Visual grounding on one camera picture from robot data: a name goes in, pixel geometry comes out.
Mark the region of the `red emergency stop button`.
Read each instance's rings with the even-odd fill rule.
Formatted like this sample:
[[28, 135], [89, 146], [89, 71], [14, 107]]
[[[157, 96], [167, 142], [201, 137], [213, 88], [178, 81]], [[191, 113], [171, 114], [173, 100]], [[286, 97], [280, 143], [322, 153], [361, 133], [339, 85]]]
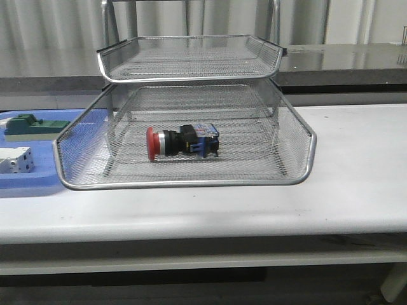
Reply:
[[146, 130], [148, 159], [157, 156], [196, 155], [200, 158], [218, 157], [219, 132], [212, 123], [181, 125], [179, 131], [162, 130], [155, 132], [152, 127]]

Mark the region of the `blue plastic tray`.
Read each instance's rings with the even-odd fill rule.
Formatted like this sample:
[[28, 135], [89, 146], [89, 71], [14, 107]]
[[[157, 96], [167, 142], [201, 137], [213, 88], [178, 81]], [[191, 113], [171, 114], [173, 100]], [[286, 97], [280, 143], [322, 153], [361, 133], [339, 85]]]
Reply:
[[[43, 120], [66, 120], [70, 124], [53, 140], [7, 142], [6, 122], [19, 114], [33, 114]], [[1, 148], [30, 147], [34, 169], [29, 173], [1, 173], [1, 196], [35, 196], [53, 190], [64, 179], [75, 178], [94, 159], [103, 139], [108, 111], [95, 109], [8, 111], [1, 113]]]

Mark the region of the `white circuit breaker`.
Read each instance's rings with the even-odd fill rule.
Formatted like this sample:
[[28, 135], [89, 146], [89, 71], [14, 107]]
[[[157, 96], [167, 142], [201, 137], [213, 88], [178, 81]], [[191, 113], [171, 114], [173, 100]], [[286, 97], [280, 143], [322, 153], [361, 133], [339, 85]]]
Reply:
[[29, 173], [34, 167], [30, 147], [1, 148], [1, 173]]

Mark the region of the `silver top mesh tray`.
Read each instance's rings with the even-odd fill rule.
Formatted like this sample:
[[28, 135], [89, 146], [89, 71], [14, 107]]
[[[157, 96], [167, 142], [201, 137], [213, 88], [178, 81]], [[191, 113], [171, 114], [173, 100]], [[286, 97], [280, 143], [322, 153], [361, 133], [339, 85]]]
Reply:
[[286, 49], [247, 34], [134, 37], [97, 51], [111, 83], [269, 78]]

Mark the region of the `silver bottom mesh tray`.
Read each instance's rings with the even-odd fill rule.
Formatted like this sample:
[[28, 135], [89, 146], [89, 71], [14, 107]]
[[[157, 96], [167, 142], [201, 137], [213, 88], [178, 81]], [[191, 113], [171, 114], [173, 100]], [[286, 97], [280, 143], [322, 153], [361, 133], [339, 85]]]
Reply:
[[115, 117], [109, 127], [109, 148], [114, 160], [123, 164], [147, 165], [146, 131], [179, 131], [182, 125], [211, 123], [219, 132], [218, 155], [201, 158], [179, 153], [157, 156], [158, 164], [217, 163], [247, 161], [269, 157], [277, 138], [279, 123], [272, 111], [265, 108], [234, 108], [213, 110], [128, 111]]

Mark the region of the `silver mesh tray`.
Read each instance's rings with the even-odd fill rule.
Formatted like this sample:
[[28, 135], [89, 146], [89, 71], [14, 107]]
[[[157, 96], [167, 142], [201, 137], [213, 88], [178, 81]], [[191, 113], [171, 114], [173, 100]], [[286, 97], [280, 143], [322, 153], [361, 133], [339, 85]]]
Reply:
[[[109, 148], [109, 127], [128, 111], [213, 110], [261, 108], [279, 123], [269, 157], [217, 163], [149, 161], [123, 164]], [[106, 109], [103, 139], [94, 159], [63, 185], [73, 190], [149, 187], [293, 185], [310, 174], [317, 143], [315, 132], [268, 79], [109, 85], [85, 111]]]
[[213, 110], [128, 111], [115, 117], [109, 127], [109, 148], [114, 160], [123, 164], [147, 165], [146, 131], [179, 131], [182, 125], [211, 123], [219, 132], [218, 155], [201, 158], [179, 153], [157, 156], [158, 164], [217, 163], [247, 161], [269, 157], [277, 138], [279, 123], [272, 111], [265, 108], [234, 108]]
[[247, 34], [134, 37], [97, 51], [111, 83], [269, 78], [286, 49]]

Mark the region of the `green and beige switch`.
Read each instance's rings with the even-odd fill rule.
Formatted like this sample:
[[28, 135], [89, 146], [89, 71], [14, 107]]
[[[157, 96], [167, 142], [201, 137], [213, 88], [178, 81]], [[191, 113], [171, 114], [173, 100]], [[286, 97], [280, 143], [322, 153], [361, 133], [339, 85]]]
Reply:
[[19, 114], [5, 124], [7, 142], [53, 140], [70, 124], [66, 120], [43, 120], [33, 114]]

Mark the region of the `dark background counter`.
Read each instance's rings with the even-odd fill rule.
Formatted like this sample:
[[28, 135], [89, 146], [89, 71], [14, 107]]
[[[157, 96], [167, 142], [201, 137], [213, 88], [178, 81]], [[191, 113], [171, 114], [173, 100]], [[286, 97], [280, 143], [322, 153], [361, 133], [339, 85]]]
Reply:
[[[404, 92], [406, 47], [289, 46], [273, 80], [288, 94]], [[93, 49], [1, 51], [2, 92], [99, 91], [104, 83]]]

